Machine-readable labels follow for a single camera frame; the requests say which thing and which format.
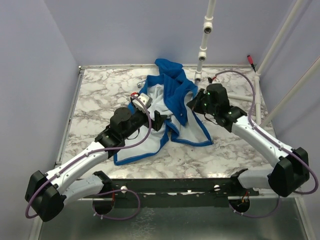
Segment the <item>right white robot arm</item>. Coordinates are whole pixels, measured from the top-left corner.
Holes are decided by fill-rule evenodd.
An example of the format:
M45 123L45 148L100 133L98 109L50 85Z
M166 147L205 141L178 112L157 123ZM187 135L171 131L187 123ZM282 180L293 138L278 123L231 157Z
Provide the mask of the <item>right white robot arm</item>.
M222 84L213 83L201 89L187 106L197 114L213 116L219 126L246 141L271 165L270 169L247 169L237 173L237 179L229 184L234 195L259 188L271 189L279 196L287 197L309 180L307 152L279 141L256 125L244 110L230 105Z

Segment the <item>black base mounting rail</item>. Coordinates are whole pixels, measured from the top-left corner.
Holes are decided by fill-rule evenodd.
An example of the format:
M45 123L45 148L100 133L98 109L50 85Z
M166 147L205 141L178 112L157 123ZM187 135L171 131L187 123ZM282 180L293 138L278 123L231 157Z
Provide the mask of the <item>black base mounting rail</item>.
M230 178L142 178L110 179L101 171L104 184L102 193L95 196L93 204L99 211L115 207L141 208L227 208L228 198L241 199L259 192L243 188L235 175Z

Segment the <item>blue jacket with white lining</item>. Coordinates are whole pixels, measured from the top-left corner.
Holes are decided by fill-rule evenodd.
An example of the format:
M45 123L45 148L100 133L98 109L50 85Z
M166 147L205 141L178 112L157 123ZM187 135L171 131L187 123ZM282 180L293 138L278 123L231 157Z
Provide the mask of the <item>blue jacket with white lining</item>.
M122 149L113 156L116 166L154 156L168 141L193 147L206 147L213 143L207 128L187 107L198 88L188 80L182 64L158 58L155 65L159 74L148 75L140 93L152 99L148 109L151 118L155 117L155 111L167 118L159 131L142 126L126 139L125 144L130 148Z

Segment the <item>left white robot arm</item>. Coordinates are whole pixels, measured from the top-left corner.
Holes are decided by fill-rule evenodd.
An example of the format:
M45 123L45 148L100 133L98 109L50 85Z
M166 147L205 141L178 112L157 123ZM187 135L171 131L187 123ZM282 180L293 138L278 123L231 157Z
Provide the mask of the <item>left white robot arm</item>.
M141 127L146 126L148 134L151 130L159 131L167 118L157 110L153 112L154 118L150 117L148 97L132 96L131 103L134 113L127 107L116 109L105 130L76 157L47 173L38 170L31 175L25 194L26 218L32 218L29 210L33 209L36 216L48 222L73 201L94 195L103 198L110 193L112 181L101 171L79 178L119 150L128 149L125 140Z

